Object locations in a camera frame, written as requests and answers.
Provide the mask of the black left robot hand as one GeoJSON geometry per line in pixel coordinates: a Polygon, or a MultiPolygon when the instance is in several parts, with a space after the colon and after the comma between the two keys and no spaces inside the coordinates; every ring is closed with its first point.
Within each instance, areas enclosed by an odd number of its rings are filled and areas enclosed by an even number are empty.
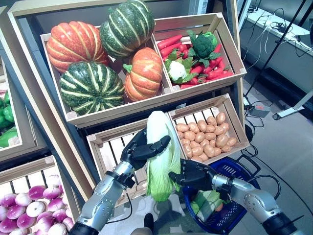
{"type": "Polygon", "coordinates": [[[171,138],[166,135],[159,141],[147,143],[146,128],[139,131],[122,151],[121,161],[126,161],[132,165],[135,170],[144,167],[147,160],[162,153],[168,146],[171,138]]]}

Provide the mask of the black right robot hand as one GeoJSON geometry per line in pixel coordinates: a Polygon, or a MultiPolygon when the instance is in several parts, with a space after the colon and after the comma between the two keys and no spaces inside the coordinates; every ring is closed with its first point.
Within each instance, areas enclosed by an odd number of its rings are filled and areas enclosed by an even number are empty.
{"type": "Polygon", "coordinates": [[[169,172],[170,179],[182,187],[208,191],[212,190],[212,180],[216,171],[209,165],[194,160],[180,160],[180,173],[169,172]]]}

